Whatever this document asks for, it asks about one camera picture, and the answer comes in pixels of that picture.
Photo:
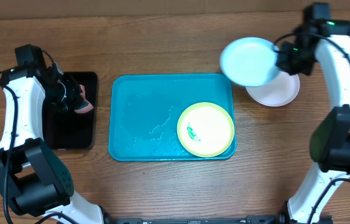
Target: yellow plate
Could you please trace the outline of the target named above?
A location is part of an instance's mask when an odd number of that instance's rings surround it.
[[[180,115],[177,136],[190,153],[200,157],[214,157],[232,143],[234,123],[222,107],[214,103],[196,103]]]

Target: wood grain surface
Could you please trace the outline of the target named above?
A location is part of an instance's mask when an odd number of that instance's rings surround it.
[[[299,11],[316,0],[0,0],[0,19]],[[320,0],[350,10],[350,0]]]
[[[273,12],[0,21],[0,70],[16,64],[15,47],[30,43],[47,50],[64,71],[98,74],[94,147],[55,152],[69,168],[75,189],[114,218],[275,214],[305,177],[312,163],[310,136],[329,112],[318,65],[312,76],[300,76],[297,98],[279,108],[262,106],[233,85],[238,142],[226,161],[115,161],[107,150],[111,87],[123,74],[220,72],[220,53],[230,42],[249,36],[273,41],[299,24],[301,16]],[[350,20],[350,11],[333,16]],[[4,114],[0,89],[0,139]],[[339,188],[323,213],[333,215],[335,223],[350,223],[350,184]],[[15,223],[36,220],[12,217]]]

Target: white plate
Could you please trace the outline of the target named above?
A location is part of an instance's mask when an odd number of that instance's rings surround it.
[[[273,43],[257,37],[246,37],[230,43],[220,56],[222,72],[242,86],[261,86],[279,74],[275,66],[277,53]]]
[[[300,82],[298,75],[280,72],[267,85],[246,87],[250,96],[266,106],[283,106],[290,103],[298,95]]]
[[[222,107],[214,103],[196,103],[180,115],[177,136],[190,153],[200,157],[214,157],[231,145],[234,123]]]

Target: pink object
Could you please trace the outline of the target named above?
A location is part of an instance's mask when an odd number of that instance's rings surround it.
[[[255,87],[246,87],[249,95],[266,106],[283,106],[290,103],[299,92],[300,82],[298,75],[289,75],[280,72],[269,84]]]
[[[77,110],[74,110],[74,111],[75,111],[76,113],[83,114],[83,113],[87,113],[87,112],[91,111],[91,110],[93,109],[93,106],[92,106],[92,104],[86,99],[85,87],[84,87],[83,85],[80,85],[80,87],[81,87],[81,90],[82,90],[81,96],[82,96],[82,98],[83,98],[83,101],[84,101],[84,102],[87,102],[88,105],[82,107],[81,109],[77,109]]]

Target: cardboard wall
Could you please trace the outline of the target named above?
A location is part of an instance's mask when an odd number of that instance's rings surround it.
[[[299,11],[314,0],[0,0],[0,19]],[[350,0],[330,2],[350,9]]]

